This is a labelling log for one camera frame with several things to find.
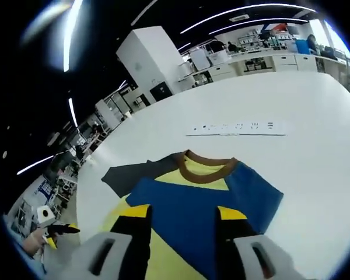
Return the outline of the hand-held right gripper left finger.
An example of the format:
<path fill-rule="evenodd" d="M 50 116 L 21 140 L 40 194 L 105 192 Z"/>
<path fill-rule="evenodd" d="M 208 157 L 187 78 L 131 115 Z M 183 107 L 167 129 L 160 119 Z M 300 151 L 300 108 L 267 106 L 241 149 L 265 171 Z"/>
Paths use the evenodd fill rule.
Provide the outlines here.
<path fill-rule="evenodd" d="M 128 207 L 118 216 L 111 233 L 129 237 L 124 247 L 118 279 L 144 279 L 151 254 L 152 207 L 148 204 Z"/>

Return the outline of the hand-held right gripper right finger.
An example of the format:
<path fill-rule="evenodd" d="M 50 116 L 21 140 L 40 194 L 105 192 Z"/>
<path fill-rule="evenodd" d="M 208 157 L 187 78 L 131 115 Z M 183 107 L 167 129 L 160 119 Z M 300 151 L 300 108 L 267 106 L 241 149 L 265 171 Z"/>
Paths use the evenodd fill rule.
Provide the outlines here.
<path fill-rule="evenodd" d="M 237 210 L 216 210 L 217 279 L 297 279 L 291 256 Z"/>

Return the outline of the person's left hand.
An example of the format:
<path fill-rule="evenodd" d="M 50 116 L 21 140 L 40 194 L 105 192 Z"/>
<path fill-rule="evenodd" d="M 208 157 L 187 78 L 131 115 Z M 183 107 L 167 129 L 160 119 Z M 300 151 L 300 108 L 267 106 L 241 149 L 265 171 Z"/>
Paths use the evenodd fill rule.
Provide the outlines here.
<path fill-rule="evenodd" d="M 46 242 L 43 238 L 45 232 L 45 229 L 38 228 L 23 241 L 23 249 L 29 256 L 34 256 L 42 248 Z"/>

